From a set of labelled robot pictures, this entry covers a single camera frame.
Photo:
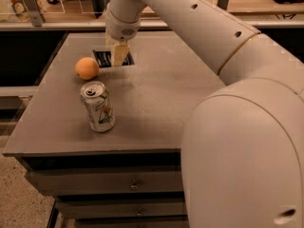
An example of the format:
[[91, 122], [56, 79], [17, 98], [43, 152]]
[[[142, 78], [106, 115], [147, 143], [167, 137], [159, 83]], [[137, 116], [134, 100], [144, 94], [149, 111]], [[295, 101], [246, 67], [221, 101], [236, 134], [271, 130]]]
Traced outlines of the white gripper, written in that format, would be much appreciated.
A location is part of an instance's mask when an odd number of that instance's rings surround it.
[[121, 67], [130, 50], [128, 43], [115, 43], [116, 41], [128, 41], [133, 39], [139, 28], [141, 20], [135, 22], [124, 22], [114, 16], [110, 8], [106, 9], [105, 16], [105, 46], [111, 51], [111, 64]]

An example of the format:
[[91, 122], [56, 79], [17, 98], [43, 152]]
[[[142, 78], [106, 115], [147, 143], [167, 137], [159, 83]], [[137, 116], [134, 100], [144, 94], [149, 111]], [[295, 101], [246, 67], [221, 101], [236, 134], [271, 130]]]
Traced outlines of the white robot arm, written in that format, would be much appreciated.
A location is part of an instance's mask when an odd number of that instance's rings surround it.
[[304, 228], [302, 63], [205, 0], [110, 0], [110, 36], [133, 38], [145, 7], [224, 83], [183, 131], [190, 228]]

